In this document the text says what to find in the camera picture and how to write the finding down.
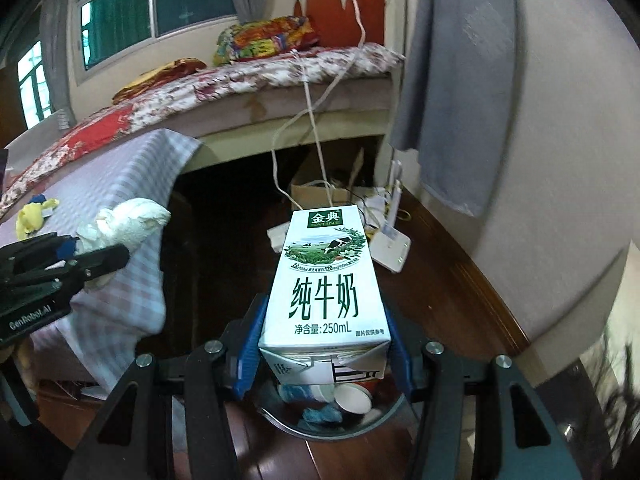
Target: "checkered tablecloth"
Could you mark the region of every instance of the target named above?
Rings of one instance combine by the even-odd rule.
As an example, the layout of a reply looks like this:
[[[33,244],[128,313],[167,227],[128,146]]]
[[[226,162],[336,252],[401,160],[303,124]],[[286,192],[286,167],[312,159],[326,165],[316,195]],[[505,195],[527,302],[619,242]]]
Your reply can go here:
[[[75,235],[100,209],[130,198],[166,206],[175,179],[199,144],[161,129],[108,148],[46,189],[46,197],[59,199],[60,205],[39,234]],[[15,241],[14,216],[0,225],[0,246]],[[164,325],[160,241],[160,232],[151,235],[105,287],[80,292],[69,316],[31,335],[41,376],[86,380],[79,362],[111,391],[133,361],[137,341]]]

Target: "red headboard panel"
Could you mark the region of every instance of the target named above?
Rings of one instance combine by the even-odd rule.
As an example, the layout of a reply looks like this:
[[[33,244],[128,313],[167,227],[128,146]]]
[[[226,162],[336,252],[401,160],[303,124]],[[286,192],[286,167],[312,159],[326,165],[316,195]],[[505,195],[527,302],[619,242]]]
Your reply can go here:
[[[366,31],[366,41],[385,42],[385,0],[356,0]],[[302,14],[296,1],[294,14]],[[356,22],[353,2],[346,0],[306,0],[306,15],[320,35],[320,46],[356,46],[360,40],[360,27]]]

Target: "wooden baseboard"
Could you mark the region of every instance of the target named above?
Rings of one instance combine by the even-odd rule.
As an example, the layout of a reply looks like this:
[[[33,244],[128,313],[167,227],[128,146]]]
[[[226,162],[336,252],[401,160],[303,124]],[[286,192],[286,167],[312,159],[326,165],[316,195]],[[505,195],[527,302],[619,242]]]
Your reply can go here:
[[[529,338],[471,257],[407,190],[402,194],[402,208],[411,214],[412,222],[421,227],[412,230],[412,234],[421,237],[422,242],[429,246],[437,246],[442,254],[446,254],[450,272],[462,287],[478,298],[478,308],[493,321],[492,324],[508,346],[509,354],[517,355],[524,351],[530,345]]]

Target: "window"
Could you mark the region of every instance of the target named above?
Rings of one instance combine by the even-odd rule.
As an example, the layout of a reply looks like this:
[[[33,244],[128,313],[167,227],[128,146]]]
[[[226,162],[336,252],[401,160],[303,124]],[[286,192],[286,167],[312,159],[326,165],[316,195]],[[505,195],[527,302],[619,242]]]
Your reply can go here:
[[[236,13],[232,0],[79,0],[88,70],[140,41]]]
[[[38,41],[18,62],[20,99],[27,128],[33,128],[51,115],[49,88],[44,79],[42,50]]]

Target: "colorful pillow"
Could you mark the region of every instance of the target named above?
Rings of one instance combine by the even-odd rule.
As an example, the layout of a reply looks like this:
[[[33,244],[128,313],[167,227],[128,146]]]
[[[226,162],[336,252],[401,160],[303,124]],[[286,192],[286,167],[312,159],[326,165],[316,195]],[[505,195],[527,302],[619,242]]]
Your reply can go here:
[[[194,57],[176,59],[171,63],[167,63],[166,65],[162,65],[161,67],[143,73],[143,75],[139,76],[128,85],[123,86],[118,90],[117,94],[113,96],[113,104],[116,105],[125,99],[131,99],[139,96],[142,92],[156,88],[168,83],[169,81],[193,74],[196,70],[203,70],[206,67],[207,65],[205,63],[199,59],[195,59]]]
[[[306,16],[239,23],[225,29],[218,37],[213,65],[276,56],[293,48],[302,50],[316,44],[318,39]]]

